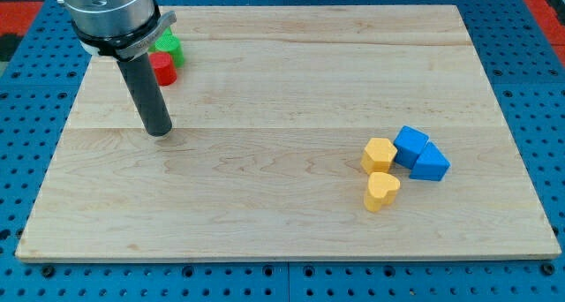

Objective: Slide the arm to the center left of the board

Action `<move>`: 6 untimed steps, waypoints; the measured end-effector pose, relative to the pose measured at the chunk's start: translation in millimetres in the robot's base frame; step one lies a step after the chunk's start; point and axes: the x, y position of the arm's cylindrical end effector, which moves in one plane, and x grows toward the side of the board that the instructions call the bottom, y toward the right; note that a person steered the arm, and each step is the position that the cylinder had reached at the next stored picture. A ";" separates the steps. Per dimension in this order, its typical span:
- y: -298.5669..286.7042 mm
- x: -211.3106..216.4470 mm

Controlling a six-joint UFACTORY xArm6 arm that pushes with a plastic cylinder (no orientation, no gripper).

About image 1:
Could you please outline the green block behind arm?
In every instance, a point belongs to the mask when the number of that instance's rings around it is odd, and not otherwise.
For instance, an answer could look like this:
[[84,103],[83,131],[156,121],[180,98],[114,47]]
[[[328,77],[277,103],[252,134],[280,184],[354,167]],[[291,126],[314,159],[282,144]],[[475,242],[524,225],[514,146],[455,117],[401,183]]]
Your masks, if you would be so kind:
[[171,29],[169,27],[166,28],[162,33],[162,35],[159,38],[157,38],[154,41],[154,43],[150,46],[149,51],[150,52],[167,51],[170,48],[172,36],[173,33]]

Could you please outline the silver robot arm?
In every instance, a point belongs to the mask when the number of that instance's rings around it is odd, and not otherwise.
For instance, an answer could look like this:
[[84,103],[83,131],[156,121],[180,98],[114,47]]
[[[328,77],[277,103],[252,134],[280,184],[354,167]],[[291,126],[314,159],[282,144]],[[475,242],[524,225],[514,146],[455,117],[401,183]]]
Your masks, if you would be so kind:
[[71,15],[72,28],[87,53],[130,62],[177,21],[155,0],[57,0]]

